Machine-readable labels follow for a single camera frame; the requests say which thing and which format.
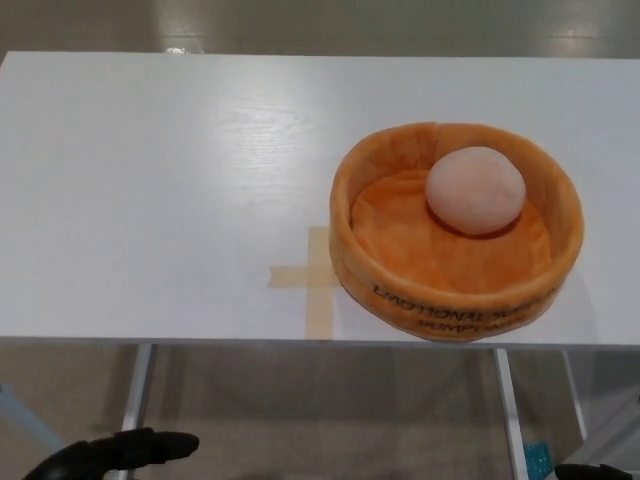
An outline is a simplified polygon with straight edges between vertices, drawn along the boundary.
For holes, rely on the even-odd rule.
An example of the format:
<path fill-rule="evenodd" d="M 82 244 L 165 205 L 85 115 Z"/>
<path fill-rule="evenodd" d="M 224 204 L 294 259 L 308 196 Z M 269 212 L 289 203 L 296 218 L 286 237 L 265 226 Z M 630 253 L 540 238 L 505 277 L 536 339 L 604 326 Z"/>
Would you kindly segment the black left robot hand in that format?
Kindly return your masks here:
<path fill-rule="evenodd" d="M 127 430 L 73 443 L 43 460 L 24 480 L 103 479 L 110 471 L 137 470 L 187 458 L 199 445 L 199 437 L 190 433 L 150 427 Z"/>

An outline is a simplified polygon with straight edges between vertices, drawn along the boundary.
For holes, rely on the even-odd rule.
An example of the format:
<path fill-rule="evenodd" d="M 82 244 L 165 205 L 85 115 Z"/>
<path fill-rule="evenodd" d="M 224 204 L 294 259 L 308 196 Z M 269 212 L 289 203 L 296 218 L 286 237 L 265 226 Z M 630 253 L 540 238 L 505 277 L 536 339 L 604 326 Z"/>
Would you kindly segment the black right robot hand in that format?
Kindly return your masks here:
<path fill-rule="evenodd" d="M 635 480 L 638 475 L 606 464 L 560 464 L 554 474 L 558 480 Z"/>

